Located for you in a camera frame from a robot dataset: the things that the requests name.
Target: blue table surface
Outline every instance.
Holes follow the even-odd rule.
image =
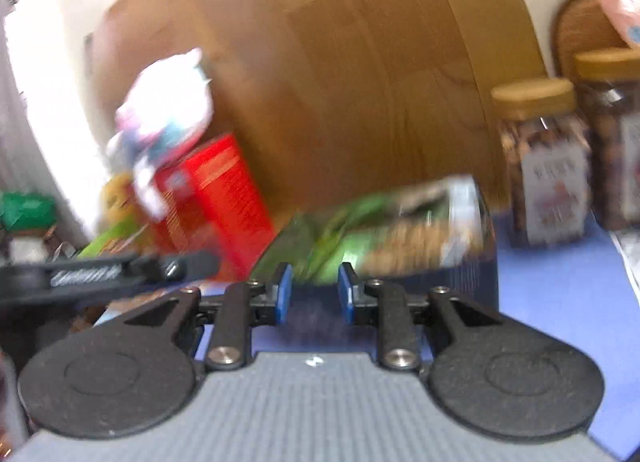
[[[593,221],[584,240],[553,249],[513,249],[497,222],[500,311],[586,352],[606,392],[590,435],[620,460],[640,445],[640,305],[622,257]],[[212,286],[205,293],[220,292]],[[321,301],[292,305],[284,327],[260,327],[259,351],[375,350],[375,333],[347,328]],[[211,327],[197,358],[202,358]],[[425,356],[430,356],[426,347]]]

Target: green plastic bag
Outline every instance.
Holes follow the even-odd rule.
[[[9,232],[47,230],[56,223],[56,202],[36,193],[2,194],[0,217]]]

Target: pink object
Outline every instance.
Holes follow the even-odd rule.
[[[640,0],[600,0],[600,7],[629,47],[640,47]]]

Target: yellow jar lid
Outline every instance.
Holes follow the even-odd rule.
[[[502,119],[526,119],[575,109],[574,85],[565,78],[536,78],[495,87],[494,105]]]
[[[575,55],[575,69],[583,80],[640,80],[640,49],[600,49]]]

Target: wooden panel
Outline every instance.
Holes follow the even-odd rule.
[[[153,56],[200,45],[210,58],[214,95],[224,101],[220,116],[237,133],[272,210],[464,172],[498,200],[500,153],[495,121],[487,119],[488,90],[535,76],[542,59],[531,51],[536,42],[524,4],[507,2],[510,12],[499,18],[515,26],[476,34],[469,24],[479,8],[460,15],[460,4],[450,2],[168,0],[158,14],[159,0],[121,0],[101,36],[111,40],[101,58],[104,81],[117,78],[117,92],[102,99],[112,106]],[[501,43],[506,33],[526,42]],[[150,34],[153,45],[142,42]],[[527,52],[516,56],[514,48]],[[125,59],[122,49],[135,59]],[[494,65],[479,64],[492,56]]]

